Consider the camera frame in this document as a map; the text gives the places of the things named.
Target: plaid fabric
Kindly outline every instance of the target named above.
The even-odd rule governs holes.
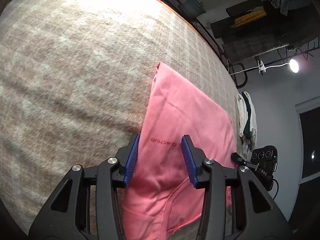
[[[98,165],[140,132],[159,61],[225,109],[238,138],[232,79],[160,1],[8,4],[0,17],[0,197],[25,232],[72,165]],[[94,202],[91,209],[94,216]]]
[[[277,39],[272,32],[255,32],[244,37],[235,38],[234,41],[229,41],[223,44],[222,47],[228,59],[233,64],[236,64],[287,45],[289,45],[289,42]]]

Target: potted plant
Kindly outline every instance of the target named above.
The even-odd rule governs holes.
[[[186,0],[182,5],[181,9],[191,18],[195,19],[199,15],[205,13],[203,2],[198,0]]]

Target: white cable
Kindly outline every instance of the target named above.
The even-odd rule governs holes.
[[[282,67],[282,66],[284,66],[284,65],[289,65],[289,63],[284,63],[284,64],[282,64],[282,65],[277,65],[277,66],[269,66],[269,67],[266,67],[266,69],[267,69],[267,68],[271,68],[271,67]],[[262,66],[262,65],[259,65],[259,66],[257,66],[257,67],[252,67],[252,68],[249,68],[249,69],[245,69],[245,70],[242,70],[242,71],[239,71],[239,72],[230,74],[230,76],[232,76],[232,75],[234,75],[234,74],[241,73],[241,72],[243,72],[243,71],[250,70],[250,69],[258,68],[258,67],[261,67],[261,66]]]
[[[241,73],[241,72],[243,72],[243,71],[248,71],[248,70],[250,70],[250,69],[258,68],[258,67],[261,67],[261,65],[259,65],[259,66],[257,66],[257,67],[248,68],[248,69],[245,69],[245,70],[242,70],[242,71],[239,71],[239,72],[233,73],[233,74],[230,74],[230,76],[232,76],[232,75],[234,75],[234,74]]]
[[[290,63],[284,63],[284,64],[282,64],[282,65],[278,65],[278,66],[269,66],[269,67],[266,67],[266,69],[267,68],[270,68],[270,67],[282,67],[282,66],[284,66],[284,65],[289,65]]]

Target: lamp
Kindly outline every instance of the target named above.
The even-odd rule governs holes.
[[[292,70],[293,73],[298,73],[299,64],[298,64],[298,62],[296,60],[294,60],[293,58],[290,59],[289,65],[290,65],[290,69]]]

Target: folded clothes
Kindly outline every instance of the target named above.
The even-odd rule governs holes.
[[[221,165],[234,168],[231,118],[164,63],[156,67],[138,146],[138,161],[123,202],[127,240],[164,240],[201,216],[204,190],[189,181],[183,135]],[[230,189],[226,190],[231,204]]]
[[[237,106],[242,153],[246,160],[250,160],[252,151],[257,146],[257,122],[255,110],[248,92],[242,92],[242,95],[237,95]]]

